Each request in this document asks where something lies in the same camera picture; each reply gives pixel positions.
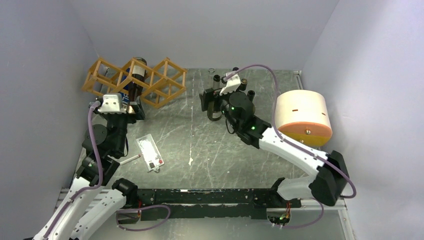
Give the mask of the dark green wine bottle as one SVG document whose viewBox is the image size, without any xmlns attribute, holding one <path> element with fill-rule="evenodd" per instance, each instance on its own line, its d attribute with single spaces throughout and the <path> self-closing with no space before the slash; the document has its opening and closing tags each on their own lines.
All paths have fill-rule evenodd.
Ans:
<svg viewBox="0 0 424 240">
<path fill-rule="evenodd" d="M 246 95 L 249 101 L 253 102 L 256 92 L 254 90 L 249 90 Z"/>
</svg>

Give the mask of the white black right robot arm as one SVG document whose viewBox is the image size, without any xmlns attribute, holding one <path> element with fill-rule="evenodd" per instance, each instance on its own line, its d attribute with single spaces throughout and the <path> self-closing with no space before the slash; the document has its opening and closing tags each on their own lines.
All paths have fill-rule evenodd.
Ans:
<svg viewBox="0 0 424 240">
<path fill-rule="evenodd" d="M 255 115 L 253 95 L 236 91 L 220 95 L 212 88 L 199 94 L 203 112 L 220 112 L 234 133 L 247 145 L 261 149 L 291 162 L 307 176 L 284 179 L 270 193 L 270 202 L 282 207 L 289 200 L 314 198 L 326 206 L 334 206 L 348 181 L 343 155 L 326 153 L 300 143 Z"/>
</svg>

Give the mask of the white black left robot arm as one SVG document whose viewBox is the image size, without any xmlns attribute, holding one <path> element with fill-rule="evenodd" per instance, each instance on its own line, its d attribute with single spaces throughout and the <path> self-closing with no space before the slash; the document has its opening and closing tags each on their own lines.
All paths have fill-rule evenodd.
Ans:
<svg viewBox="0 0 424 240">
<path fill-rule="evenodd" d="M 105 94 L 90 105 L 88 133 L 82 143 L 86 157 L 67 195 L 33 239 L 88 239 L 116 210 L 123 206 L 132 208 L 138 203 L 138 187 L 123 179 L 114 184 L 114 189 L 99 204 L 87 210 L 120 166 L 117 160 L 129 149 L 128 125 L 144 119 L 140 101 L 123 105 L 119 93 Z"/>
</svg>

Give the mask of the clear whisky bottle black label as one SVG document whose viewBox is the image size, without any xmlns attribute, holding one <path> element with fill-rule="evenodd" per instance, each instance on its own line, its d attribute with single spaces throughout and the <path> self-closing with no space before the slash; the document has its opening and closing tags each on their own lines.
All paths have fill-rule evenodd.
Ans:
<svg viewBox="0 0 424 240">
<path fill-rule="evenodd" d="M 247 88 L 248 80 L 246 78 L 242 78 L 240 80 L 240 85 L 237 88 L 237 92 L 244 92 Z"/>
</svg>

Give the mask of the dark bottle silver cap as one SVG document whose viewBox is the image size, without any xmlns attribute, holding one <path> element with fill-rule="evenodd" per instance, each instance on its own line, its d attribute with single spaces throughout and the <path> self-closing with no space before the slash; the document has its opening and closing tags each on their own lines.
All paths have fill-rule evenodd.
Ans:
<svg viewBox="0 0 424 240">
<path fill-rule="evenodd" d="M 217 94 L 217 92 L 218 92 L 218 90 L 220 88 L 221 77 L 220 77 L 220 75 L 215 74 L 213 76 L 212 80 L 213 80 L 212 89 L 214 89 L 214 101 L 211 102 L 208 105 L 208 108 L 207 108 L 207 111 L 206 111 L 206 115 L 207 115 L 207 118 L 210 121 L 216 122 L 216 121 L 219 121 L 222 118 L 222 116 L 223 116 L 223 114 L 220 111 L 216 110 L 216 105 L 217 105 L 216 94 Z"/>
</svg>

